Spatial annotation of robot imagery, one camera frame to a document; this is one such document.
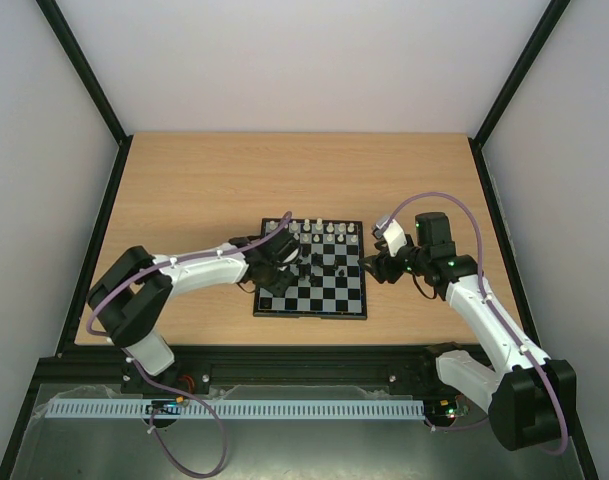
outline white backdrop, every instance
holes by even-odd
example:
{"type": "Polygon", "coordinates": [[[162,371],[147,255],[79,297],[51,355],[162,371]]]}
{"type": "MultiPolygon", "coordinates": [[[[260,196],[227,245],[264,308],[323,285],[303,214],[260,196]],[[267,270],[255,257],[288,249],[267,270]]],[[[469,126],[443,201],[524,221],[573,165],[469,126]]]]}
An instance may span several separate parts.
{"type": "Polygon", "coordinates": [[[547,0],[60,0],[127,132],[474,134],[547,0]]]}
{"type": "Polygon", "coordinates": [[[116,150],[37,3],[0,0],[0,461],[54,353],[116,150]]]}
{"type": "Polygon", "coordinates": [[[578,409],[609,479],[609,1],[571,2],[492,135],[535,323],[578,374],[578,409]]]}

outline white robotic arm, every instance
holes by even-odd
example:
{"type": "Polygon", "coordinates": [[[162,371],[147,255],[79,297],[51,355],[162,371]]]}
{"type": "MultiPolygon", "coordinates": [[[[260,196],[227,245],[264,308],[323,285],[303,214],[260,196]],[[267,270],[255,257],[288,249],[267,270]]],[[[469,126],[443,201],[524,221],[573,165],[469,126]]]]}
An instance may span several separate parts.
{"type": "MultiPolygon", "coordinates": [[[[484,284],[486,291],[492,296],[486,278],[484,284]]],[[[457,283],[449,284],[445,300],[471,327],[488,355],[493,370],[473,360],[465,350],[453,350],[437,358],[437,374],[443,383],[456,388],[488,413],[493,394],[502,377],[516,367],[532,368],[532,364],[486,304],[479,290],[477,275],[461,277],[457,283]]],[[[546,352],[524,334],[496,298],[493,298],[493,303],[507,319],[510,328],[521,337],[537,362],[544,365],[549,359],[546,352]]]]}
{"type": "Polygon", "coordinates": [[[441,383],[462,392],[487,412],[500,443],[515,450],[560,437],[559,416],[534,368],[537,365],[550,381],[571,431],[576,397],[572,367],[565,360],[552,360],[528,338],[494,298],[485,277],[480,291],[477,263],[469,255],[456,254],[444,213],[417,215],[415,225],[417,245],[395,220],[380,219],[373,231],[380,239],[375,244],[380,253],[361,263],[380,283],[395,283],[409,273],[420,288],[417,278],[423,278],[471,327],[492,369],[456,344],[434,346],[429,350],[441,383]]]}
{"type": "Polygon", "coordinates": [[[95,309],[133,273],[160,265],[143,279],[137,292],[125,289],[98,315],[110,341],[127,350],[147,373],[157,376],[175,361],[173,352],[154,328],[168,300],[212,285],[248,281],[279,296],[291,284],[293,274],[286,265],[298,256],[295,239],[282,230],[261,246],[239,251],[253,240],[257,237],[233,238],[210,250],[178,256],[153,256],[142,247],[132,247],[93,286],[88,303],[95,309]]]}

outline checkered board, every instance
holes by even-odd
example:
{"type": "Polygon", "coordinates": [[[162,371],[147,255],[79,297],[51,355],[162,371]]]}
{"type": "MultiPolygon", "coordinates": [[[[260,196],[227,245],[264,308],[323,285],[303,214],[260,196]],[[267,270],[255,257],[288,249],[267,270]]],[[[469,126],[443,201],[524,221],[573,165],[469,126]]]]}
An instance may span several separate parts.
{"type": "MultiPolygon", "coordinates": [[[[276,225],[279,221],[279,218],[263,219],[262,234],[268,234],[271,225],[276,225]]],[[[317,230],[314,219],[310,220],[308,232],[304,231],[304,220],[296,219],[295,222],[289,225],[289,231],[299,235],[302,252],[287,268],[296,277],[281,298],[274,297],[262,288],[258,289],[255,292],[253,315],[365,320],[366,282],[364,270],[357,263],[364,257],[362,222],[324,220],[321,232],[317,230]],[[329,223],[334,226],[333,233],[327,231],[329,223]],[[348,232],[351,223],[354,231],[348,232]],[[340,224],[346,225],[344,232],[339,231],[340,224]],[[315,235],[319,236],[318,241],[315,241],[315,235]],[[324,267],[311,264],[314,254],[317,254],[318,262],[321,256],[324,267]],[[310,265],[313,281],[308,275],[300,275],[300,266],[307,265],[310,265]]]]}

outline purple cable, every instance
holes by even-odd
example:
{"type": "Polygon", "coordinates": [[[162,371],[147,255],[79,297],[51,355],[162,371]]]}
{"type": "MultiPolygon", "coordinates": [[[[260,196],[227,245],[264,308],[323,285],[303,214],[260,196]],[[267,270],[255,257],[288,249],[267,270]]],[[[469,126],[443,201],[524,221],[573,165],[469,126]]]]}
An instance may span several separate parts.
{"type": "MultiPolygon", "coordinates": [[[[447,200],[450,200],[451,202],[455,203],[458,207],[460,207],[464,211],[466,216],[469,218],[469,220],[471,221],[471,224],[473,225],[473,229],[475,230],[475,238],[477,240],[477,283],[479,285],[479,289],[480,289],[480,293],[481,293],[482,297],[487,297],[488,292],[487,292],[486,288],[484,287],[484,270],[483,270],[483,266],[482,266],[483,262],[484,262],[484,247],[482,244],[482,232],[480,231],[480,226],[477,223],[477,220],[475,219],[473,212],[471,212],[468,209],[468,207],[461,200],[455,198],[452,195],[449,195],[448,193],[443,193],[443,192],[426,192],[426,193],[420,193],[418,195],[413,195],[412,197],[409,197],[406,200],[404,200],[402,203],[400,203],[400,205],[393,211],[393,213],[391,214],[389,219],[382,226],[381,232],[384,233],[386,231],[386,229],[389,227],[389,225],[395,219],[395,217],[409,203],[412,203],[415,200],[419,200],[420,198],[426,198],[426,197],[440,197],[440,198],[445,198],[447,200]]],[[[522,339],[520,338],[520,336],[511,328],[511,326],[508,324],[508,322],[506,321],[506,319],[504,318],[502,313],[493,304],[492,300],[491,299],[486,300],[486,304],[488,305],[491,312],[493,312],[493,315],[495,315],[495,318],[497,318],[497,320],[500,322],[500,325],[502,325],[504,330],[506,330],[506,332],[510,335],[510,337],[517,344],[517,346],[521,347],[522,345],[524,345],[524,342],[522,342],[522,339]]],[[[548,453],[550,455],[561,455],[562,453],[564,453],[564,451],[566,450],[566,447],[568,446],[568,427],[566,426],[566,420],[564,419],[564,412],[562,412],[562,406],[560,405],[560,401],[557,398],[557,395],[555,395],[555,391],[553,390],[553,385],[551,385],[551,381],[548,379],[546,372],[544,372],[544,370],[542,369],[540,364],[537,363],[537,360],[535,359],[533,354],[528,350],[526,350],[524,352],[524,354],[525,354],[526,358],[528,358],[529,361],[533,364],[533,368],[535,368],[535,371],[537,372],[539,377],[542,379],[542,383],[544,384],[544,388],[546,389],[546,392],[548,393],[548,395],[551,399],[551,403],[553,404],[553,410],[555,410],[555,415],[557,416],[557,420],[560,424],[561,441],[560,441],[559,447],[556,448],[555,450],[547,450],[545,448],[542,448],[542,450],[545,453],[548,453]]],[[[448,430],[450,430],[450,427],[439,427],[439,429],[443,430],[443,431],[448,431],[448,430]]]]}
{"type": "Polygon", "coordinates": [[[224,469],[224,462],[226,461],[226,455],[228,454],[228,436],[226,435],[226,428],[224,427],[224,422],[222,422],[222,419],[215,412],[213,407],[211,407],[208,403],[206,403],[201,398],[196,397],[195,395],[191,395],[188,392],[183,392],[182,390],[180,390],[178,388],[167,387],[166,385],[157,383],[155,380],[151,379],[147,375],[146,371],[139,364],[139,362],[137,360],[133,359],[133,364],[135,365],[135,368],[137,368],[137,371],[142,376],[144,381],[146,383],[148,383],[149,385],[159,388],[161,390],[165,390],[170,393],[182,395],[186,398],[190,398],[191,400],[195,400],[197,403],[202,405],[206,410],[208,410],[208,412],[213,416],[213,419],[217,422],[217,426],[220,428],[220,432],[222,433],[222,456],[220,457],[220,461],[217,463],[215,468],[208,473],[199,473],[199,472],[194,472],[193,470],[189,470],[173,456],[173,454],[170,452],[170,450],[168,449],[168,447],[162,440],[162,437],[158,433],[158,431],[155,428],[155,425],[153,423],[155,420],[155,415],[157,413],[157,410],[151,414],[151,417],[148,420],[148,425],[152,429],[151,433],[155,436],[155,438],[159,442],[160,446],[162,447],[162,452],[164,452],[164,456],[168,459],[169,462],[171,462],[173,464],[173,466],[175,468],[177,468],[184,475],[191,477],[191,478],[211,478],[211,477],[214,477],[215,475],[218,475],[224,469]]]}
{"type": "MultiPolygon", "coordinates": [[[[221,255],[228,256],[228,255],[234,255],[236,253],[243,253],[243,252],[246,252],[253,248],[259,247],[260,245],[262,245],[265,242],[268,242],[271,238],[273,238],[275,235],[277,235],[280,230],[282,230],[283,228],[285,228],[288,225],[288,223],[291,221],[292,215],[293,214],[290,211],[286,212],[284,214],[284,216],[282,217],[282,219],[280,220],[280,223],[277,226],[277,228],[274,231],[272,231],[271,233],[269,233],[268,235],[266,235],[265,237],[262,237],[259,240],[251,242],[244,247],[234,248],[232,250],[226,250],[221,255]]],[[[176,265],[179,265],[182,262],[196,260],[198,258],[215,257],[217,255],[218,255],[217,251],[196,252],[196,253],[191,253],[191,254],[187,254],[187,255],[182,255],[177,258],[176,265]]],[[[128,279],[124,280],[122,283],[120,283],[117,286],[117,288],[115,288],[115,290],[111,291],[106,296],[106,298],[104,300],[102,300],[97,305],[97,307],[95,307],[95,309],[91,312],[90,317],[86,321],[86,331],[89,334],[95,335],[98,337],[108,337],[108,333],[102,332],[101,330],[93,329],[93,321],[95,321],[95,319],[97,318],[99,313],[106,307],[106,305],[108,305],[110,302],[112,302],[115,299],[115,297],[117,297],[121,292],[123,292],[128,287],[130,287],[131,284],[133,284],[134,282],[145,277],[146,275],[149,275],[150,273],[155,272],[156,270],[160,270],[162,268],[166,268],[166,267],[170,267],[170,266],[171,266],[170,261],[160,262],[158,264],[145,268],[144,270],[140,270],[135,275],[131,276],[130,278],[128,278],[128,279]]],[[[123,349],[123,350],[126,353],[126,355],[128,357],[130,357],[128,350],[126,350],[126,349],[123,349]]],[[[186,398],[190,398],[191,400],[196,401],[197,403],[202,405],[204,408],[206,408],[206,410],[213,416],[213,419],[217,422],[217,425],[220,428],[220,431],[222,432],[222,456],[220,457],[220,461],[217,464],[217,466],[208,473],[199,473],[199,472],[194,472],[192,470],[189,470],[184,465],[182,465],[180,462],[178,462],[177,459],[173,456],[173,454],[171,454],[168,447],[164,444],[164,441],[162,440],[162,437],[160,436],[160,434],[157,432],[157,430],[155,430],[155,428],[153,428],[154,427],[153,421],[155,419],[156,412],[153,412],[151,414],[151,417],[149,419],[149,426],[151,428],[153,428],[152,433],[155,436],[155,438],[157,439],[157,441],[159,442],[160,446],[162,447],[162,451],[163,451],[164,455],[166,456],[166,458],[168,459],[168,461],[171,462],[171,464],[175,468],[177,468],[180,472],[182,472],[184,475],[187,475],[191,478],[210,478],[210,477],[214,477],[215,475],[218,475],[224,469],[224,462],[226,461],[226,456],[228,454],[228,437],[226,435],[226,428],[224,427],[224,423],[222,422],[222,419],[217,415],[215,410],[210,405],[208,405],[204,400],[202,400],[188,392],[184,392],[180,389],[173,388],[173,387],[167,387],[166,385],[157,383],[156,381],[154,381],[147,375],[146,371],[139,364],[139,362],[137,360],[133,359],[133,364],[135,365],[135,368],[137,368],[137,371],[142,376],[144,381],[146,383],[148,383],[149,385],[159,388],[161,390],[165,390],[170,393],[175,393],[177,395],[182,395],[186,398]]]]}
{"type": "MultiPolygon", "coordinates": [[[[271,238],[273,238],[275,235],[277,235],[277,233],[280,230],[282,230],[283,228],[285,228],[288,225],[288,222],[291,221],[292,216],[293,216],[293,214],[290,211],[286,212],[284,214],[284,216],[282,217],[282,220],[280,220],[280,223],[277,226],[277,228],[275,230],[273,230],[271,233],[269,233],[265,237],[260,238],[259,240],[255,240],[254,242],[249,243],[248,245],[246,245],[244,247],[233,248],[232,250],[226,250],[225,252],[222,253],[222,256],[226,257],[228,255],[234,255],[236,253],[243,253],[243,252],[246,252],[253,248],[259,247],[260,245],[262,245],[265,242],[268,242],[271,238]]],[[[176,265],[179,265],[182,262],[187,262],[189,260],[197,260],[198,258],[209,258],[209,257],[216,257],[216,256],[217,256],[216,251],[189,253],[187,255],[178,256],[176,265]]],[[[132,277],[127,278],[122,283],[120,283],[117,286],[117,288],[115,288],[115,290],[111,291],[106,296],[106,298],[104,300],[102,300],[97,305],[97,307],[95,307],[95,310],[93,310],[91,312],[91,316],[88,317],[88,320],[86,321],[86,331],[89,334],[95,335],[97,337],[108,337],[108,333],[102,332],[101,330],[95,330],[93,328],[93,322],[95,321],[95,319],[97,318],[99,313],[104,309],[104,307],[106,307],[106,305],[111,303],[115,299],[115,297],[117,297],[120,293],[122,293],[124,290],[126,290],[128,287],[130,287],[131,284],[133,284],[134,282],[137,282],[139,279],[144,278],[146,275],[149,275],[150,273],[153,273],[157,270],[160,270],[160,269],[166,268],[166,267],[170,267],[170,266],[171,266],[171,262],[169,260],[167,260],[165,262],[157,263],[155,265],[151,265],[150,267],[145,268],[144,270],[140,270],[132,277]]]]}

